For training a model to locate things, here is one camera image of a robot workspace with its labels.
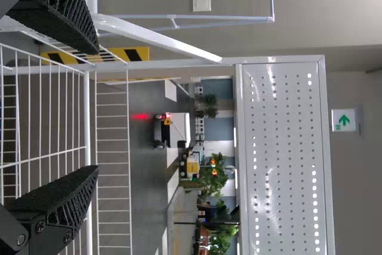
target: green exit sign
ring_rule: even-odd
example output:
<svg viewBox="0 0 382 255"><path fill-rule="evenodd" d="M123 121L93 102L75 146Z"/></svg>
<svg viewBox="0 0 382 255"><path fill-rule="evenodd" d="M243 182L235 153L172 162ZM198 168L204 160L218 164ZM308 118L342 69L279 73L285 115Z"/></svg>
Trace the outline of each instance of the green exit sign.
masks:
<svg viewBox="0 0 382 255"><path fill-rule="evenodd" d="M355 109L333 109L332 110L333 131L356 131Z"/></svg>

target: white metal grid railing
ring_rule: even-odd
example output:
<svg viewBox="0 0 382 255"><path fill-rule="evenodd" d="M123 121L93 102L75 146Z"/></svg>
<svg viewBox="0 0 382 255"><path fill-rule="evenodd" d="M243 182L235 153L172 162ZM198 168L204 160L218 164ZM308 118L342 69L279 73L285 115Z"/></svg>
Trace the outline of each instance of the white metal grid railing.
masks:
<svg viewBox="0 0 382 255"><path fill-rule="evenodd" d="M132 254L128 81L111 87L95 72L94 95L97 251Z"/></svg>
<svg viewBox="0 0 382 255"><path fill-rule="evenodd" d="M48 72L42 72L49 63ZM90 164L87 146L88 72L0 44L0 200L12 200ZM82 232L61 254L89 251Z"/></svg>

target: bolt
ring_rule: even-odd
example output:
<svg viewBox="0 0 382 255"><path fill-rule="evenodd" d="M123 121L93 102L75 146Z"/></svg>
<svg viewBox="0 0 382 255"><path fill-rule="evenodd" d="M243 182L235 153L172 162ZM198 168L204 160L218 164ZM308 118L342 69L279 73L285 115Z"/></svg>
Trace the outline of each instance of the bolt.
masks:
<svg viewBox="0 0 382 255"><path fill-rule="evenodd" d="M64 236L64 243L68 243L70 241L72 237L72 234L70 232L66 232L65 236Z"/></svg>
<svg viewBox="0 0 382 255"><path fill-rule="evenodd" d="M18 238L17 238L17 246L21 246L25 241L25 235L21 234Z"/></svg>
<svg viewBox="0 0 382 255"><path fill-rule="evenodd" d="M45 228L45 221L41 220L36 224L35 231L36 233L41 233Z"/></svg>

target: yellow and black striped warning strip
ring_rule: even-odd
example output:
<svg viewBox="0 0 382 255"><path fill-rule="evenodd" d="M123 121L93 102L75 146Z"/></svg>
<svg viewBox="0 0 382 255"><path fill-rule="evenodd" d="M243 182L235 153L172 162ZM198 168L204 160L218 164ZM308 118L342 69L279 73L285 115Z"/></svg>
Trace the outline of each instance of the yellow and black striped warning strip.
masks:
<svg viewBox="0 0 382 255"><path fill-rule="evenodd" d="M126 48L108 48L108 50L114 55L118 56L122 60L127 62L135 61L149 61L150 60L150 48L149 47L126 47ZM115 58L113 54L101 49L99 55L86 55L79 51L71 52L73 55L76 55L89 62L114 62L119 61ZM84 61L74 58L71 55L68 55L61 51L48 51L40 54L41 57L50 59L65 65L72 64L83 64Z"/></svg>

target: potted plant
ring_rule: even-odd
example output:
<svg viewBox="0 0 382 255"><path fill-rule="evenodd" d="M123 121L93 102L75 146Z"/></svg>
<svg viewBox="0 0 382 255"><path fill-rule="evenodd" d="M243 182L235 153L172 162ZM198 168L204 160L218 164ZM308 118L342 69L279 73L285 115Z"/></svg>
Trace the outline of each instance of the potted plant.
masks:
<svg viewBox="0 0 382 255"><path fill-rule="evenodd" d="M204 112L205 115L211 119L216 118L217 114L219 113L215 107L209 107Z"/></svg>
<svg viewBox="0 0 382 255"><path fill-rule="evenodd" d="M206 104L209 107L217 104L217 96L215 94L206 94L204 96L198 96L197 100Z"/></svg>
<svg viewBox="0 0 382 255"><path fill-rule="evenodd" d="M195 115L197 118L204 118L205 117L205 111L204 110L197 110Z"/></svg>
<svg viewBox="0 0 382 255"><path fill-rule="evenodd" d="M224 173L225 156L213 153L212 158L215 160L215 167L202 167L199 172L199 180L204 185L202 191L204 199L210 196L219 198L221 189L228 181L228 176Z"/></svg>

